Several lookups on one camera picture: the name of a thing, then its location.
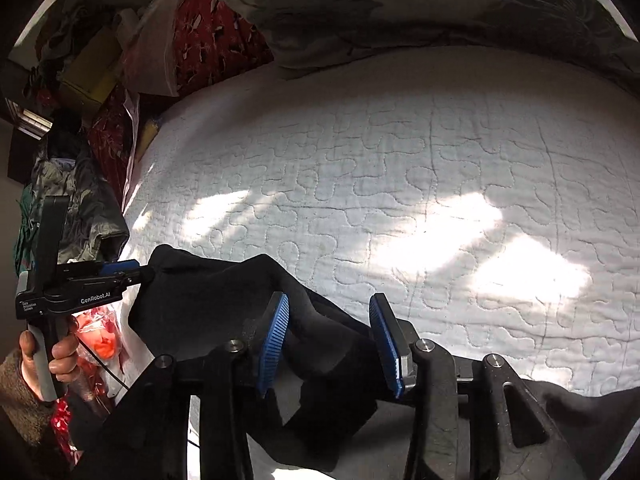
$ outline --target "black cloth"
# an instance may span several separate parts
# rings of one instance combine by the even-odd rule
[[[204,356],[229,339],[251,346],[271,294],[289,297],[284,372],[263,403],[247,399],[247,433],[281,463],[337,479],[403,478],[413,411],[392,404],[369,327],[301,285],[262,254],[241,263],[157,247],[129,324],[154,355]],[[302,379],[295,389],[290,369]],[[640,417],[640,388],[583,397],[550,383],[525,381],[567,440],[590,480],[615,459]],[[639,446],[621,470],[636,470]],[[635,473],[617,476],[638,478]]]

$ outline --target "mattress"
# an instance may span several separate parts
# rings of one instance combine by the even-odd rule
[[[384,292],[452,354],[588,396],[631,388],[639,120],[612,83],[515,52],[399,50],[295,80],[265,66],[167,112],[122,257],[267,253],[364,322]]]

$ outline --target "blue device part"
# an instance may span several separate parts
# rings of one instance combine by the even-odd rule
[[[112,262],[104,264],[100,270],[99,276],[111,276],[116,272],[124,272],[125,270],[137,269],[140,266],[137,260],[123,260],[122,262]]]
[[[256,388],[260,396],[264,397],[267,390],[273,385],[276,377],[278,361],[282,353],[282,343],[289,325],[289,298],[283,292],[280,293],[280,301],[273,314],[271,326],[267,337],[264,339],[260,358],[258,360],[258,381]]]
[[[385,374],[386,385],[398,399],[404,391],[404,382],[400,373],[400,357],[380,306],[374,296],[369,300],[369,323],[378,348],[378,354],[380,355],[380,363]]]

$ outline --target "human hand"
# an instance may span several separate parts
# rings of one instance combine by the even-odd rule
[[[63,383],[76,380],[80,374],[77,348],[78,338],[74,334],[69,334],[57,342],[51,350],[53,360],[49,363],[49,370]],[[36,397],[43,400],[36,365],[33,361],[36,339],[28,330],[20,334],[20,350],[22,351],[22,377]]]

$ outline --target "silver bolt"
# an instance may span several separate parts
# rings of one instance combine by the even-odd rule
[[[244,343],[240,339],[232,339],[225,343],[225,350],[231,354],[235,354],[244,349]]]
[[[418,341],[415,342],[415,347],[420,352],[431,352],[431,350],[436,348],[436,343],[431,339],[418,339]]]
[[[486,361],[494,368],[500,368],[504,364],[504,358],[498,354],[489,354]]]
[[[168,368],[172,364],[174,364],[174,358],[170,355],[163,354],[156,357],[156,366],[158,368]]]

